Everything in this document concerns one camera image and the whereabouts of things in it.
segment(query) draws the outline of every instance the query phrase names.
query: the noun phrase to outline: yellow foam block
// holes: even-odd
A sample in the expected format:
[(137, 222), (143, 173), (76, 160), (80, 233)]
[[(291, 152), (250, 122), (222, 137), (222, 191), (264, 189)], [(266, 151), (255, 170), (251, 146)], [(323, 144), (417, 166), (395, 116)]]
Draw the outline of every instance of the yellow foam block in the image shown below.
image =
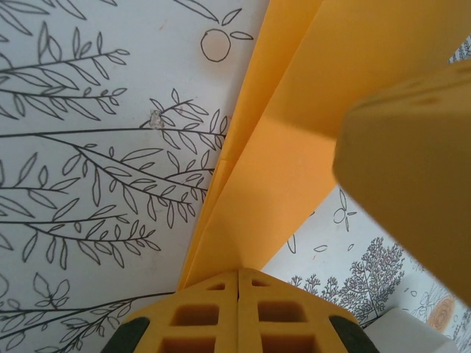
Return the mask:
[(471, 304), (471, 60), (359, 102), (344, 118), (342, 187)]
[(248, 268), (238, 273), (239, 352), (347, 353), (330, 317), (345, 309)]
[(150, 320), (134, 353), (236, 353), (238, 273), (226, 272), (130, 315)]
[[(332, 317), (346, 319), (356, 332)], [(344, 344), (364, 336), (345, 309), (248, 268), (186, 288), (126, 322), (139, 318), (149, 326), (135, 353), (347, 353)], [(136, 335), (121, 332), (128, 335), (121, 341)]]
[[(270, 7), (287, 8), (282, 2)], [(263, 82), (269, 74), (264, 63), (284, 53), (284, 42), (273, 39), (279, 18), (267, 16), (233, 119), (238, 127), (229, 132), (235, 144), (240, 135), (241, 143), (219, 163), (180, 287), (220, 271), (262, 268), (334, 186), (335, 137), (347, 108), (366, 94), (445, 65), (468, 34), (469, 11), (468, 0), (323, 1), (263, 109), (268, 95), (253, 82), (258, 75)], [(299, 37), (298, 20), (291, 20), (283, 31), (297, 28)], [(277, 68), (286, 64), (280, 56)], [(267, 81), (269, 90), (276, 79)], [(252, 106), (249, 97), (258, 94), (262, 103)], [(244, 114), (251, 122), (246, 129), (238, 125)]]

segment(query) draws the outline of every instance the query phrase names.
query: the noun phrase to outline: yellow paper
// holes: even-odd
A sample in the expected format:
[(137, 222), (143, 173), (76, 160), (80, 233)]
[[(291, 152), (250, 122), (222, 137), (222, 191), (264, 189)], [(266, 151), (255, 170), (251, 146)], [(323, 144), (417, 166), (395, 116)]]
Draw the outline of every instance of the yellow paper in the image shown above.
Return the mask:
[(321, 0), (299, 0), (292, 6), (285, 0), (271, 0), (261, 27), (257, 45), (247, 70), (237, 107), (233, 114), (218, 165), (199, 216), (193, 240), (188, 250), (183, 273), (182, 289), (193, 262), (202, 231), (237, 159), (253, 129), (272, 97), (291, 58), (308, 30)]
[[(312, 21), (301, 7), (270, 3), (181, 288), (262, 268), (334, 186), (335, 138), (348, 107), (445, 65), (471, 10), (468, 0), (313, 3), (305, 2)], [(288, 10), (291, 17), (280, 15)], [(286, 49), (291, 29), (296, 42), (308, 22), (299, 47)]]

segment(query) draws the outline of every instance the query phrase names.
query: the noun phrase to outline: small stain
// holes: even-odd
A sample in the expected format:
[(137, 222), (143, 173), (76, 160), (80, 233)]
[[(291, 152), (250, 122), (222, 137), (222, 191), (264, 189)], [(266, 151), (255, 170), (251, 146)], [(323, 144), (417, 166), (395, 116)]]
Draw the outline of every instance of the small stain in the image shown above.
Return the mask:
[(161, 114), (161, 111), (159, 110), (153, 110), (151, 112), (150, 120), (149, 120), (149, 126), (151, 128), (156, 129), (156, 130), (163, 129), (164, 123), (160, 114)]

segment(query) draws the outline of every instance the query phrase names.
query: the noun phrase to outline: yellow plastic piece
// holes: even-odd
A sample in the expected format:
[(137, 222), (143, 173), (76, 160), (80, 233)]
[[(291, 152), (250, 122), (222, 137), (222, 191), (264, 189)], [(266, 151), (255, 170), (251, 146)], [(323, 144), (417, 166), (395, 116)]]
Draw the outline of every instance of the yellow plastic piece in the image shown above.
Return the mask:
[(341, 186), (471, 304), (471, 60), (358, 103), (344, 118)]
[(150, 320), (134, 353), (236, 353), (237, 287), (226, 272), (133, 313)]
[(148, 306), (135, 353), (347, 353), (329, 321), (345, 309), (251, 269), (227, 272)]
[(238, 286), (238, 352), (347, 353), (329, 321), (347, 310), (248, 268)]

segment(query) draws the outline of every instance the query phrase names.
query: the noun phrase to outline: square hole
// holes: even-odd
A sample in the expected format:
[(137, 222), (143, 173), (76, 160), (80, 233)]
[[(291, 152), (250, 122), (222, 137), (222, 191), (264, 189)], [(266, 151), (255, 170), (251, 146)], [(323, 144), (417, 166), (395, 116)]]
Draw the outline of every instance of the square hole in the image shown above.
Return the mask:
[(216, 339), (208, 338), (164, 338), (157, 353), (214, 353)]
[(317, 353), (312, 336), (262, 335), (263, 353)]
[(259, 302), (258, 320), (269, 322), (306, 322), (301, 305), (296, 302)]
[(210, 326), (217, 325), (219, 307), (217, 305), (185, 305), (175, 313), (172, 326)]

